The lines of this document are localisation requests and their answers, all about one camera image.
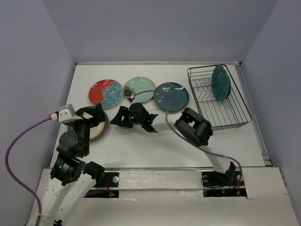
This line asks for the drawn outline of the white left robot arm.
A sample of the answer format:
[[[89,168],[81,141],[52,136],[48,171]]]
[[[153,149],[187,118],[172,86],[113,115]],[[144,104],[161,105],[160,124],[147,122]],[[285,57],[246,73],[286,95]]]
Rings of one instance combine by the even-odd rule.
[[[85,163],[89,155],[90,130],[106,120],[101,103],[75,111],[71,104],[49,115],[50,120],[72,127],[59,137],[57,159],[50,172],[48,187],[29,226],[64,226],[77,202],[93,186],[104,181],[104,167]]]

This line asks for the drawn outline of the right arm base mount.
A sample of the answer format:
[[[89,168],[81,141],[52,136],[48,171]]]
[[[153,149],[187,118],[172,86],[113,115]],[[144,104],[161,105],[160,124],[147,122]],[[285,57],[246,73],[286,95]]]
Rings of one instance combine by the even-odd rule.
[[[205,198],[247,197],[244,179],[240,171],[235,171],[231,181],[227,181],[224,175],[219,175],[215,171],[203,171],[200,182]]]

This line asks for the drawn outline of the teal scalloped beaded plate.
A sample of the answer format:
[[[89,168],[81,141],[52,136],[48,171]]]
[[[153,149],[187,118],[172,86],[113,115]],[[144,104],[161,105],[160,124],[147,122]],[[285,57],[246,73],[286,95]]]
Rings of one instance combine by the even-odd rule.
[[[222,65],[217,65],[211,77],[212,92],[216,100],[224,101],[231,93],[230,78]]]

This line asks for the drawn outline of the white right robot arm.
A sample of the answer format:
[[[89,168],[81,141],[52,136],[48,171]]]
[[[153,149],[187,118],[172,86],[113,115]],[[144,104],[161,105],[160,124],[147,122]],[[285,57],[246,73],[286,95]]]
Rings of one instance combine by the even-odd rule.
[[[209,145],[213,137],[211,123],[191,108],[185,108],[181,114],[151,114],[141,103],[134,103],[130,107],[121,106],[110,124],[124,128],[140,125],[149,133],[159,133],[171,130],[180,138],[200,148],[207,156],[214,168],[214,178],[221,185],[231,184],[236,171],[233,160],[218,152]]]

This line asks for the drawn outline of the grey rimmed cream plate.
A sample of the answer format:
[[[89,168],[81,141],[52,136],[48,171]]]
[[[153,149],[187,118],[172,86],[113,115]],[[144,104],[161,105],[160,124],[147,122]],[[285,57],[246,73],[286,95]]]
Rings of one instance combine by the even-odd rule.
[[[96,141],[97,139],[99,139],[107,130],[108,128],[108,125],[109,125],[109,119],[108,119],[108,116],[107,114],[105,113],[105,116],[106,116],[106,121],[104,122],[101,122],[98,126],[94,127],[94,128],[91,128],[91,129],[84,129],[82,128],[79,132],[74,132],[73,131],[73,123],[76,121],[73,121],[73,122],[70,122],[70,123],[65,123],[69,128],[71,128],[72,132],[76,135],[76,138],[79,142],[88,142],[89,141]],[[85,118],[90,118],[91,116],[87,113],[84,113],[84,117]]]

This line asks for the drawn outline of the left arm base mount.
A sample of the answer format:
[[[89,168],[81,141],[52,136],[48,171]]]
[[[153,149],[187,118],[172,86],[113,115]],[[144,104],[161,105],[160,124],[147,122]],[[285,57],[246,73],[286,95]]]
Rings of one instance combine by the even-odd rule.
[[[119,173],[105,172],[104,179],[91,188],[85,198],[119,198]]]

